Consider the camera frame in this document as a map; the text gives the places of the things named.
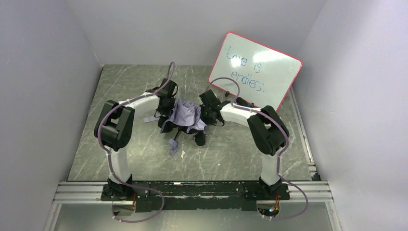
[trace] electrical wire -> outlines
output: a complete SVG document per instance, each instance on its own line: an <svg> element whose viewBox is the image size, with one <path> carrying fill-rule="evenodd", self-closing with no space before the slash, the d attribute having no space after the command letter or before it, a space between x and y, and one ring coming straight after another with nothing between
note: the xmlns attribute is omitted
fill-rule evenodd
<svg viewBox="0 0 408 231"><path fill-rule="evenodd" d="M150 220L150 219L156 217L156 216L163 210L163 207L164 207L164 205L165 205L165 197L164 197L163 194L162 194L159 190L157 190L157 189L153 189L153 188L150 188L150 187L139 186L139 185L128 184L128 183L124 182L123 180L121 180L121 179L115 174L115 171L114 171L113 165L112 165L112 152L111 152L109 149L107 149L107 148L105 147L105 145L102 143L102 139L101 139L102 126L103 126L103 124L107 121L107 119L111 116L111 114L114 113L114 112L115 112L117 109L119 109L121 106L128 105L128 104L133 103L133 102L135 102L135 101L137 101L137 100L139 100L139 99L142 99L142 98L146 98L146 97L149 97L149 96L154 96L154 95L156 95L159 91L161 91L161 90L170 82L170 79L171 79L171 77L173 76L173 73L174 73L174 70L175 70L175 69L176 69L176 64L175 64L174 62L171 62L170 65L169 65L169 67L168 67L168 71L167 71L167 81L166 81L161 87L159 87L157 90L155 90L155 91L154 91L153 93L151 93L151 94L145 94L145 95L137 96L137 97L135 97L135 98L133 98L133 99L130 99L130 100L127 100L127 101L125 101L125 102L123 102L123 103L120 103L119 105L117 105L116 107L114 107L111 111L109 111L109 112L105 115L105 117L102 119L101 123L99 124L98 132L97 132L98 142L99 142L99 145L102 147L102 149L104 149L104 150L106 151L106 156L107 156L107 159L108 159L108 166L109 166L109 170L110 170L112 176L113 176L119 183L121 183L121 184L123 184L123 185L126 185L126 186L128 186L128 187L132 187L132 188L135 188L135 189L143 189L143 190L153 191L153 192L159 194L159 196L162 198L162 204L161 204L159 210L157 210L157 211L156 211L154 214L152 214L150 217L147 217L147 218L144 218L144 219L140 219L140 220L123 220L123 219L120 219L120 218L118 218L118 217L115 215L115 213L114 213L114 207L112 207L112 209L111 209L111 211L112 211L112 216L113 216L112 218L115 219L115 220L118 220L118 221L120 221L120 222L125 222L125 223L139 223L139 222L147 221L147 220Z"/></svg>
<svg viewBox="0 0 408 231"><path fill-rule="evenodd" d="M284 182L288 183L289 185L294 186L295 188L297 188L303 194L303 196L305 197L306 204L305 204L305 207L303 208L303 210L300 211L297 214L294 214L294 215L291 215L291 216L288 216L288 217L283 217L283 218L278 217L278 218L272 218L272 219L273 220L287 220L287 219L292 219L292 218L295 218L295 217L298 217L298 216L304 214L304 212L306 212L306 210L307 210L307 208L309 206L309 199L307 198L306 193L301 188L299 188L299 186L297 186L297 185L293 184L292 182L290 182L290 181L286 180L285 178L283 178L281 176L281 173L280 173L281 172L281 168L280 168L281 167L281 156L282 156L283 152L289 147L289 137L288 137L288 135L286 135L286 132L283 130L283 128L274 119L272 119L267 114L265 114L265 113L263 113L261 111L258 111L258 110L252 110L252 108L250 108L250 107L243 107L243 106L238 106L237 104L234 104L235 101L237 100L238 96L240 95L240 86L238 85L238 82L235 81L234 79L227 78L227 77L216 78L216 79L214 79L213 81L210 82L210 84L207 86L205 91L207 91L210 88L211 84L213 84L215 81L217 81L219 79L227 79L227 80L230 80L230 81L234 82L235 85L237 85L238 92L237 92L237 95L231 100L231 106L232 107L237 108L237 109L241 109L241 110L244 110L244 111L254 112L254 113L260 114L261 116L263 116L266 119L268 119L269 121L271 121L279 129L279 131L282 133L283 137L285 138L285 146L282 149L280 149L280 152L278 153L276 174L279 176L279 178L282 181L284 181Z"/></svg>

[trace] white wall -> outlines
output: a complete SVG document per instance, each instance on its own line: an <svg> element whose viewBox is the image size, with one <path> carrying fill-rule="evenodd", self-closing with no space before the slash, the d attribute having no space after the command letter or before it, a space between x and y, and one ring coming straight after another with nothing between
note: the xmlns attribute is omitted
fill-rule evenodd
<svg viewBox="0 0 408 231"><path fill-rule="evenodd" d="M345 231L407 230L408 2L328 0L294 84Z"/></svg>
<svg viewBox="0 0 408 231"><path fill-rule="evenodd" d="M100 67L64 0L0 0L0 230L42 230Z"/></svg>
<svg viewBox="0 0 408 231"><path fill-rule="evenodd" d="M102 64L212 65L234 31L296 55L326 0L68 0Z"/></svg>

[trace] purple cloth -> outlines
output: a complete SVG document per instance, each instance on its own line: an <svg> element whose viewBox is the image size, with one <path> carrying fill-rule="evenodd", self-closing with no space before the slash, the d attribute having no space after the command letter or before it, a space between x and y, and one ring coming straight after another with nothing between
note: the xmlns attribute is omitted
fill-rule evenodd
<svg viewBox="0 0 408 231"><path fill-rule="evenodd" d="M200 119L200 116L201 107L199 105L177 99L169 119L162 126L161 132L163 132L163 128L168 121L178 126L187 127L187 132L191 129L202 131L207 125Z"/></svg>

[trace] whiteboard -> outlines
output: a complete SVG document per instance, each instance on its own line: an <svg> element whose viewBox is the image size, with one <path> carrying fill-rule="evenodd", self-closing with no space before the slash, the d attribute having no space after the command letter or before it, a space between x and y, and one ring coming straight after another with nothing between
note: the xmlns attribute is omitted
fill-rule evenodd
<svg viewBox="0 0 408 231"><path fill-rule="evenodd" d="M278 110L289 91L302 61L280 51L228 32L211 71L209 82L232 78L240 85L240 97L256 106ZM215 86L237 94L236 85L220 79Z"/></svg>

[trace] gray marble surface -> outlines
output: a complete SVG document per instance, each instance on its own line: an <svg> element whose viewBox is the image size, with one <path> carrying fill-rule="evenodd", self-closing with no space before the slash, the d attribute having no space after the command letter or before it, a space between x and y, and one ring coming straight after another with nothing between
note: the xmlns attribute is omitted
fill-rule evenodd
<svg viewBox="0 0 408 231"><path fill-rule="evenodd" d="M105 65L89 108L88 119L68 177L71 181L105 181L106 156L93 136L93 129L106 100L122 101L158 86L166 76L166 65ZM200 104L199 94L208 85L211 66L177 66L172 80L179 86L177 97ZM221 101L230 99L213 87ZM167 154L168 139L176 130L160 134L156 122L143 123L154 111L135 118L127 160L134 180L256 180L261 174L261 155L247 127L226 123L208 126L205 146L197 146L191 135L181 133L179 150ZM302 136L290 97L278 114L290 133L290 147L283 156L282 175L288 180L310 180Z"/></svg>

